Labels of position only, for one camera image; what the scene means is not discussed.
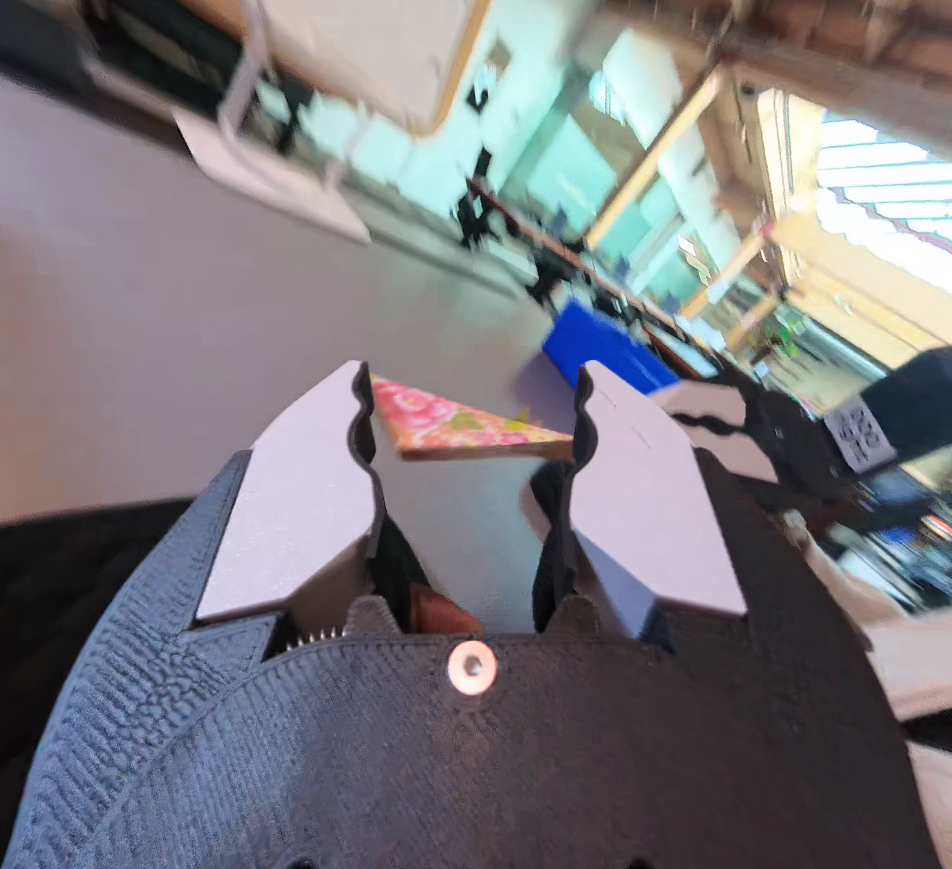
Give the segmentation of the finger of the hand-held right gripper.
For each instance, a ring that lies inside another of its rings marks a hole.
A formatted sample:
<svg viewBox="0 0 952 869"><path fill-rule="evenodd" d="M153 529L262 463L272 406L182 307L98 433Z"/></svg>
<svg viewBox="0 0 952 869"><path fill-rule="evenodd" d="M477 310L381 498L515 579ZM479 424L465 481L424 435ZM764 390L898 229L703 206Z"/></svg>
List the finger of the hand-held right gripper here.
<svg viewBox="0 0 952 869"><path fill-rule="evenodd" d="M747 407L737 387L682 380L654 392L654 401L669 416L689 420L710 419L731 429L742 429Z"/></svg>
<svg viewBox="0 0 952 869"><path fill-rule="evenodd" d="M779 483L768 455L742 432L720 435L702 426L688 426L694 447L710 452L731 473L759 482Z"/></svg>

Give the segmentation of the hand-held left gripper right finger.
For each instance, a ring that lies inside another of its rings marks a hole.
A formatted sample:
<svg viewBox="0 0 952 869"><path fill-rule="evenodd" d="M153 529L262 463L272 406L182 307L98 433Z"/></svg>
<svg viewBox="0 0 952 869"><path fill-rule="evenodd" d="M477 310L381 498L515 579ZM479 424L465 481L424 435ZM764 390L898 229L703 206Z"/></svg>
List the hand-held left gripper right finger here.
<svg viewBox="0 0 952 869"><path fill-rule="evenodd" d="M655 401L605 365L579 370L568 460L530 478L547 531L532 585L534 629L573 597L598 625L669 640L667 616L745 620L747 603L695 453Z"/></svg>

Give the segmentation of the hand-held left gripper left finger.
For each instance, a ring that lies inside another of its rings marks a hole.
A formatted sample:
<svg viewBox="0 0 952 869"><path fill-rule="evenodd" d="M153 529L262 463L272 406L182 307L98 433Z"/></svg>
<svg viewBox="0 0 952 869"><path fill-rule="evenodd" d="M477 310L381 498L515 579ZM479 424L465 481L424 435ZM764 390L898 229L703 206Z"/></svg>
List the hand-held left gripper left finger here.
<svg viewBox="0 0 952 869"><path fill-rule="evenodd" d="M252 445L196 611L201 625L272 612L343 625L373 587L387 508L372 463L370 374L344 363Z"/></svg>

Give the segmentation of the blue plastic bin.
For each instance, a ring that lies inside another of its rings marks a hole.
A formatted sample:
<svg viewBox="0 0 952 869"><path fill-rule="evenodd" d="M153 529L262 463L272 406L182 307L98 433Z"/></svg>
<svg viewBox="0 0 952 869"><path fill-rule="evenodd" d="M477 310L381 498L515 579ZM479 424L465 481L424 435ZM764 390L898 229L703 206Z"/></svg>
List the blue plastic bin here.
<svg viewBox="0 0 952 869"><path fill-rule="evenodd" d="M572 388L590 361L601 363L645 395L680 383L676 373L645 344L632 339L621 322L577 300L568 301L558 313L541 351Z"/></svg>

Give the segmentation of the floral paper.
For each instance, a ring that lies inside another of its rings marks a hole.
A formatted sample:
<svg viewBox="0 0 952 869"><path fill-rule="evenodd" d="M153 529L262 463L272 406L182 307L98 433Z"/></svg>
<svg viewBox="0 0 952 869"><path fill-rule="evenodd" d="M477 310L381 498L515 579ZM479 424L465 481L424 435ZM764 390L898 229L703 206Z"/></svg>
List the floral paper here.
<svg viewBox="0 0 952 869"><path fill-rule="evenodd" d="M531 457L571 462L573 437L372 374L375 413L407 462Z"/></svg>

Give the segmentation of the wooden office desk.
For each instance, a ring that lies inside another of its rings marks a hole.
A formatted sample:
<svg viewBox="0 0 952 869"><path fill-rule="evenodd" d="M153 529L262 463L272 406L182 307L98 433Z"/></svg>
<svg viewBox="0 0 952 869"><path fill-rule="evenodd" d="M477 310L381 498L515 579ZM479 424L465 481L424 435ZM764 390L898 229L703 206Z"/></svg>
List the wooden office desk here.
<svg viewBox="0 0 952 869"><path fill-rule="evenodd" d="M526 287L526 292L535 304L554 316L553 292L558 284L581 283L591 290L596 289L596 276L585 258L588 249L584 237L565 242L544 232L538 225L507 208L497 195L490 192L482 178L471 176L466 185L468 196L480 203L483 215L489 218L499 216L506 234L530 248L537 278L533 285Z"/></svg>

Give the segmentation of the dark cloth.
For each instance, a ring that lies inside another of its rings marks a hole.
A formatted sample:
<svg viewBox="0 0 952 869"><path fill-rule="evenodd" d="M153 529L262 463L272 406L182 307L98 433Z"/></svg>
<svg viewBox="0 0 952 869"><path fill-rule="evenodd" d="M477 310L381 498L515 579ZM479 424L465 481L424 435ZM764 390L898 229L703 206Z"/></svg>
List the dark cloth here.
<svg viewBox="0 0 952 869"><path fill-rule="evenodd" d="M116 593L192 502L100 506L2 523L2 851L67 673Z"/></svg>

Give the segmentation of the black office chair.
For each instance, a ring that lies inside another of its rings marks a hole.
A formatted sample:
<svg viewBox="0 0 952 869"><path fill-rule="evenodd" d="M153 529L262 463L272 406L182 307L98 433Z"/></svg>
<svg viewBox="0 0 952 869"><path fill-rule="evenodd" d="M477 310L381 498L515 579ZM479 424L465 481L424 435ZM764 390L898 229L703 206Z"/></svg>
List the black office chair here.
<svg viewBox="0 0 952 869"><path fill-rule="evenodd" d="M472 172L467 176L465 190L455 209L455 219L462 233L461 247L470 252L480 248L486 239L498 237L491 223L494 216L493 209L470 187L470 181L479 183L487 181L491 159L491 152L482 147Z"/></svg>

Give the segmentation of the clear acrylic document stand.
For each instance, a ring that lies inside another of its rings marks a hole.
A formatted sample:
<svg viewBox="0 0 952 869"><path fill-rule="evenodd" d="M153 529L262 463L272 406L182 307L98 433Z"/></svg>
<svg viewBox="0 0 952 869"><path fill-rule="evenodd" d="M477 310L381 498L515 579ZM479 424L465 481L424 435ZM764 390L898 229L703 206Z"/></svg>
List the clear acrylic document stand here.
<svg viewBox="0 0 952 869"><path fill-rule="evenodd" d="M340 180L350 164L353 149L365 133L368 118L373 115L387 116L370 110L363 102L353 102L327 91L327 87L319 84L317 77L307 74L303 65L276 51L268 39L264 13L254 0L205 1L221 13L229 14L232 22L235 22L242 55L217 109L215 123L199 116L187 115L183 110L173 111L175 122L197 166L212 180L262 204L324 226L358 243L368 244L368 228L342 196ZM482 20L490 1L487 2ZM338 166L326 170L323 175L296 167L286 157L270 153L263 145L243 134L244 118L256 96L256 90L265 77L275 74L278 68L292 73L296 79L317 92L355 105L358 111L359 125L347 143Z"/></svg>

